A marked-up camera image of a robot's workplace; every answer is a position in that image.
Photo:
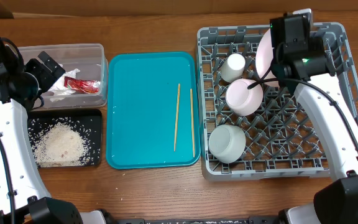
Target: white bowl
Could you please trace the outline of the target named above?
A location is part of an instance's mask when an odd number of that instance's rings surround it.
[[[226,91],[226,103],[238,115],[247,116],[255,112],[262,103],[264,92],[260,85],[248,90],[253,80],[238,79]]]
[[[237,126],[222,124],[211,133],[208,141],[209,151],[223,163],[238,160],[246,147],[246,135]]]
[[[270,64],[273,60],[273,47],[272,47],[272,36],[270,35],[270,29],[264,34],[262,40],[259,42],[258,50],[256,51],[256,71],[259,78],[262,78],[265,75],[266,71],[269,69]],[[265,79],[275,78],[272,72],[269,72]],[[267,82],[265,83],[269,86],[280,87],[278,81]]]
[[[221,77],[226,82],[233,82],[242,76],[246,60],[241,54],[231,54],[220,68]]]

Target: plastic bin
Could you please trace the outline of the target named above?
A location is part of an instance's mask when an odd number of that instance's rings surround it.
[[[108,89],[108,61],[104,56],[101,44],[62,44],[44,45],[35,47],[19,47],[26,64],[30,59],[38,58],[41,51],[49,54],[57,63],[63,65],[66,72],[79,69],[76,78],[80,80],[100,81],[98,93],[54,95],[52,92],[42,94],[45,105],[39,110],[87,108],[104,106],[107,102]],[[35,102],[35,107],[40,105],[40,100]]]
[[[264,85],[264,100],[252,115],[236,116],[226,105],[227,83],[218,67],[232,53],[246,58],[244,78],[259,79],[258,44],[269,26],[207,27],[197,33],[201,161],[208,180],[270,177],[329,177],[328,162],[307,114],[286,89]],[[342,95],[358,124],[358,78],[345,29],[336,22],[314,23],[311,35],[323,37],[338,74]],[[220,124],[240,126],[247,138],[243,156],[232,164],[208,151],[208,138]]]

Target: dish rack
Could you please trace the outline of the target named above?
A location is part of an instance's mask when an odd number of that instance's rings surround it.
[[[306,112],[286,88],[263,85],[264,98],[249,116],[238,116],[225,101],[229,83],[218,68],[233,53],[246,59],[243,78],[258,80],[255,55],[269,26],[205,27],[197,33],[198,103],[200,106],[203,175],[212,181],[257,180],[270,177],[329,177],[328,162]],[[324,40],[345,102],[358,124],[358,78],[342,24],[314,23],[312,36]],[[241,127],[246,134],[242,157],[232,164],[219,162],[208,151],[208,139],[221,124]]]

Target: wooden chopstick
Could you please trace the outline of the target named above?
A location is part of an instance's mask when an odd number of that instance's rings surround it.
[[[191,105],[191,140],[193,141],[193,158],[196,157],[194,145],[194,117],[193,117],[193,89],[190,89],[190,105]]]
[[[178,134],[178,114],[179,114],[179,99],[180,99],[180,83],[178,84],[178,99],[177,99],[177,118],[175,121],[175,140],[173,143],[173,151],[177,149],[177,134]]]

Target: red wrapper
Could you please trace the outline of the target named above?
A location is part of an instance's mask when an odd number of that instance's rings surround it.
[[[97,93],[100,88],[100,81],[65,77],[65,87],[82,93]]]

